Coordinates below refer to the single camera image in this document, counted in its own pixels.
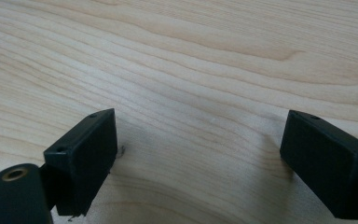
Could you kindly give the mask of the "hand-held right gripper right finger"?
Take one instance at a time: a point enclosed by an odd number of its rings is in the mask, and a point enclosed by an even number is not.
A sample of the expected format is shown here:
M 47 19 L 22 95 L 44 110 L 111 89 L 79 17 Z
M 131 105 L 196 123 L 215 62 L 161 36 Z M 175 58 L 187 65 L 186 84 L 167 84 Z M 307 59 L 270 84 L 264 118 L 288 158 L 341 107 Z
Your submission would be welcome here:
M 358 138 L 291 110 L 280 154 L 334 217 L 358 220 Z

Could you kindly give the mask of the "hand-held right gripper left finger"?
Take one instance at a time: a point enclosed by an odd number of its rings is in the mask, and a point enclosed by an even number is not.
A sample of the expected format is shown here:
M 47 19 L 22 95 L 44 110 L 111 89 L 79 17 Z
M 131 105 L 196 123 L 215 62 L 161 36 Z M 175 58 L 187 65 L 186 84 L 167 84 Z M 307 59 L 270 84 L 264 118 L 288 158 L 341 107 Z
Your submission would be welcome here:
M 39 168 L 48 207 L 61 216 L 86 215 L 117 156 L 115 110 L 83 118 L 44 151 Z

